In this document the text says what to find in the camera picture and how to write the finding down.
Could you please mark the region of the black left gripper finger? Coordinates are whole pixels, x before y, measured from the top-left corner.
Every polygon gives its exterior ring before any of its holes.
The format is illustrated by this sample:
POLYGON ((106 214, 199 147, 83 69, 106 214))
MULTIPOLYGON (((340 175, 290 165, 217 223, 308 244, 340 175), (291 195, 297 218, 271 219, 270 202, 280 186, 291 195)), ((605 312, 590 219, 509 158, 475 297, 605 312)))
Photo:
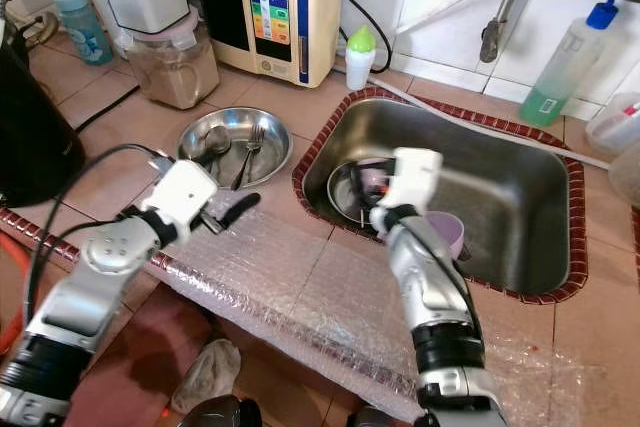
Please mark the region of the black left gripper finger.
POLYGON ((243 215, 246 215, 248 211, 251 211, 251 209, 256 207, 260 202, 261 194, 256 193, 256 191, 238 199, 233 206, 230 206, 227 211, 224 212, 224 216, 220 217, 221 230, 229 230, 234 222, 238 221, 243 215))

